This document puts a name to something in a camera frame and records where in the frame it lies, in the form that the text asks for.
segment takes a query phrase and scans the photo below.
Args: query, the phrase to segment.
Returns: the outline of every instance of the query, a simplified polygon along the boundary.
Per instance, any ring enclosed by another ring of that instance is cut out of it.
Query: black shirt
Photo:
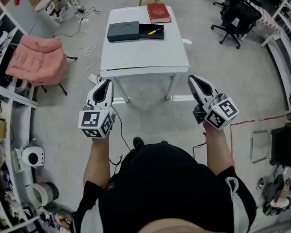
[[[234,232],[227,177],[238,181],[237,195],[245,208],[249,230],[256,216],[256,203],[234,167],[215,176],[187,152],[162,143],[132,150],[105,189],[87,181],[72,228],[80,232],[84,214],[98,199],[104,233],[136,233],[146,224],[164,218],[184,219],[208,231]]]

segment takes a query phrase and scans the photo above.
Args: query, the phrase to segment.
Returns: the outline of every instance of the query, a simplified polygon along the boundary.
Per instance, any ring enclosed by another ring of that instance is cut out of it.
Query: white robot
[[[198,124],[206,120],[217,130],[221,130],[239,113],[233,100],[224,93],[219,93],[209,80],[190,75],[188,84],[195,100],[198,102],[193,110]]]
[[[190,90],[198,102],[193,114],[200,124],[209,122],[217,130],[229,124],[239,113],[231,98],[219,93],[210,81],[190,75]],[[113,83],[104,80],[97,84],[87,95],[86,104],[79,113],[79,129],[89,138],[105,138],[114,123],[113,115]]]

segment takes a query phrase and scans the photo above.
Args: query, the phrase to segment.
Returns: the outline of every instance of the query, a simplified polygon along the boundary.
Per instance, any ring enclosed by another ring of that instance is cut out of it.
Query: pink cushioned chair
[[[67,58],[60,39],[42,39],[24,35],[17,46],[5,73],[22,80],[29,81],[33,86],[60,84]]]

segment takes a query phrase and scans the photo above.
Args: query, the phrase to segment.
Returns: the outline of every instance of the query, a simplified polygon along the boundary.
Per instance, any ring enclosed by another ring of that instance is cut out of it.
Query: yellow pen
[[[152,32],[148,33],[148,34],[154,34],[156,33],[158,30],[160,30],[161,28],[157,29],[157,30],[153,30]]]

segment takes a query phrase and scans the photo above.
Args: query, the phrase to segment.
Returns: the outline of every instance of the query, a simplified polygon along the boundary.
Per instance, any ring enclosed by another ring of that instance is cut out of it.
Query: white table
[[[186,55],[175,15],[167,6],[171,17],[164,25],[164,40],[139,39],[134,41],[109,42],[109,24],[128,21],[151,23],[146,6],[111,10],[103,42],[100,75],[112,80],[126,103],[129,98],[119,83],[118,77],[142,74],[166,73],[173,75],[165,98],[170,99],[181,73],[187,72],[190,64]]]

